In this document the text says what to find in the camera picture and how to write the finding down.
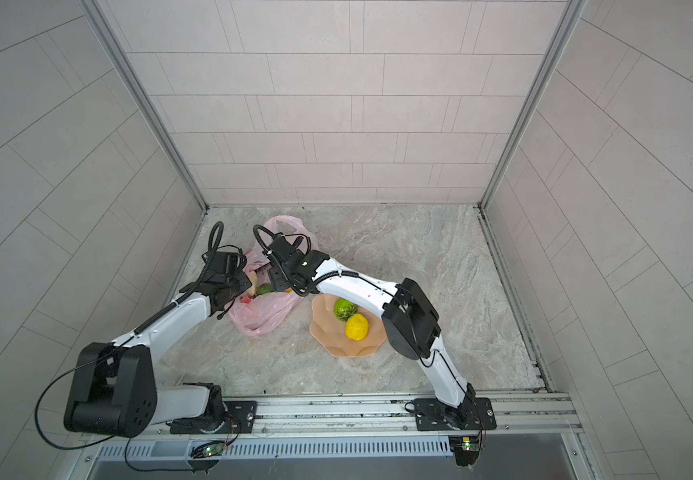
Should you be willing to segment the bumpy light green fruit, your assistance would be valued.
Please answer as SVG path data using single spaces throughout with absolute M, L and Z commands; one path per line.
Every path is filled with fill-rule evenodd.
M 338 298 L 334 302 L 334 316 L 340 322 L 346 322 L 350 317 L 358 314 L 358 306 L 348 300 Z

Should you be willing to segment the pink scalloped plate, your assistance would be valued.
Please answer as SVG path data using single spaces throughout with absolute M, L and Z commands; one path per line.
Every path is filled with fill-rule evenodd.
M 336 296 L 328 294 L 314 297 L 310 334 L 331 356 L 336 358 L 367 357 L 374 354 L 387 338 L 381 319 L 358 306 L 357 313 L 367 319 L 368 332 L 364 340 L 349 339 L 344 333 L 346 322 L 341 322 L 334 314 L 336 300 L 338 300 Z

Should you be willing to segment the yellow fake lemon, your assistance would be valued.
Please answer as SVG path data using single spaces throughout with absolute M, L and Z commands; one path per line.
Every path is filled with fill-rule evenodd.
M 363 341 L 369 333 L 369 322 L 361 314 L 354 314 L 346 320 L 344 335 L 355 342 Z

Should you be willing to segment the circuit board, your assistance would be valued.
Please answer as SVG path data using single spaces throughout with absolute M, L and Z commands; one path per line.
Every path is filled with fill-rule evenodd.
M 210 441 L 194 447 L 194 449 L 192 449 L 192 453 L 190 453 L 190 458 L 192 458 L 192 460 L 218 458 L 224 455 L 226 448 L 228 448 L 228 446 L 226 446 L 226 442 L 224 441 Z
M 450 437 L 448 443 L 457 466 L 469 467 L 476 464 L 482 450 L 479 437 Z

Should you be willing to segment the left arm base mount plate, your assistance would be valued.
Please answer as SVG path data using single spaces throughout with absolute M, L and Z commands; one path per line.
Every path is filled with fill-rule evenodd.
M 232 436 L 252 433 L 256 410 L 256 401 L 224 401 L 218 410 L 208 406 L 204 415 L 172 420 L 168 422 L 168 426 L 171 434 Z

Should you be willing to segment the aluminium rail frame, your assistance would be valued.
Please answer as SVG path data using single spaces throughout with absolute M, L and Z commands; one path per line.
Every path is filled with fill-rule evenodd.
M 236 396 L 254 401 L 252 431 L 246 439 L 292 437 L 412 436 L 418 434 L 408 411 L 425 393 Z M 480 391 L 491 401 L 497 434 L 581 433 L 581 419 L 570 396 L 543 390 Z

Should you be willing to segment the beige fake potato fruit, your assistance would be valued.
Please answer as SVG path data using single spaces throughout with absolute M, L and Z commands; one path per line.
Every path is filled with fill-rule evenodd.
M 256 297 L 256 291 L 258 291 L 258 274 L 254 271 L 248 272 L 248 280 L 250 280 L 250 288 L 246 291 L 249 298 Z

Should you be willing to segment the right circuit board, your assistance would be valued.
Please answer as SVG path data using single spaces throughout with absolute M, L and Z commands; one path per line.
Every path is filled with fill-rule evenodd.
M 476 464 L 482 450 L 479 437 L 450 437 L 448 443 L 457 466 L 469 467 Z

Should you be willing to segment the green fake fruit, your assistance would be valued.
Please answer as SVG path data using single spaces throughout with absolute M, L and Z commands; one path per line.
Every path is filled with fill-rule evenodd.
M 256 289 L 256 296 L 266 295 L 268 293 L 276 292 L 276 288 L 272 284 L 262 284 Z

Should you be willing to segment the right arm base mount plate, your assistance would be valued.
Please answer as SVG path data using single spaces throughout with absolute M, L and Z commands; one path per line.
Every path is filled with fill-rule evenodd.
M 490 431 L 497 423 L 491 402 L 480 397 L 465 398 L 456 408 L 436 398 L 416 398 L 405 404 L 406 411 L 414 416 L 418 431 Z

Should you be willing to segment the white vent grille strip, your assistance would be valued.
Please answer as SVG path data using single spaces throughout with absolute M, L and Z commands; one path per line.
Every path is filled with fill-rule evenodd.
M 112 441 L 100 447 L 100 461 L 186 462 L 201 441 Z M 298 458 L 450 457 L 445 437 L 340 437 L 238 439 L 218 456 L 227 460 Z

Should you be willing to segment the left circuit board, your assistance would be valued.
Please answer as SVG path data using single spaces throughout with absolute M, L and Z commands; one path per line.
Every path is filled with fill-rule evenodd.
M 224 441 L 210 441 L 194 447 L 194 449 L 192 449 L 192 453 L 190 453 L 190 458 L 192 458 L 192 460 L 218 458 L 224 455 L 226 448 L 228 448 L 228 446 L 226 446 L 226 442 Z

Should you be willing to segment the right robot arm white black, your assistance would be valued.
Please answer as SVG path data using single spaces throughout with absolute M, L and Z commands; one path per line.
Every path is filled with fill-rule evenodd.
M 324 252 L 300 251 L 302 240 L 274 233 L 263 225 L 252 227 L 262 253 L 286 286 L 300 297 L 333 295 L 367 310 L 382 321 L 387 341 L 400 355 L 419 363 L 434 390 L 441 413 L 454 430 L 482 430 L 473 387 L 448 358 L 438 324 L 439 315 L 413 280 L 378 280 L 351 270 Z

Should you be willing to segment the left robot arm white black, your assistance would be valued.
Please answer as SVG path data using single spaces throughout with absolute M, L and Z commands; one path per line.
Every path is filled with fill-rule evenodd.
M 175 434 L 214 433 L 228 426 L 220 386 L 186 383 L 160 388 L 154 366 L 194 326 L 222 319 L 252 282 L 246 256 L 222 244 L 224 224 L 216 222 L 202 255 L 198 279 L 134 330 L 112 342 L 94 342 L 78 356 L 64 412 L 64 428 L 134 438 L 152 424 L 166 423 Z

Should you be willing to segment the pink plastic bag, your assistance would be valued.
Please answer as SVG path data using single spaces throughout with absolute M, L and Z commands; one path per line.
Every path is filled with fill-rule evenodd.
M 316 236 L 309 232 L 302 223 L 302 220 L 289 215 L 278 215 L 264 223 L 264 227 L 273 234 L 282 233 L 284 236 L 308 236 L 314 248 L 318 247 Z M 258 274 L 258 286 L 262 284 L 272 284 L 270 278 L 270 260 L 264 255 L 264 248 L 258 241 L 250 252 L 246 253 L 248 264 L 244 267 L 244 273 L 254 271 Z M 296 295 L 290 288 L 286 287 L 282 292 L 268 293 L 262 296 L 249 298 L 244 293 L 234 306 L 228 311 L 230 321 L 246 336 L 253 338 L 262 337 L 282 324 L 282 321 L 290 315 L 294 307 L 302 303 L 304 298 Z

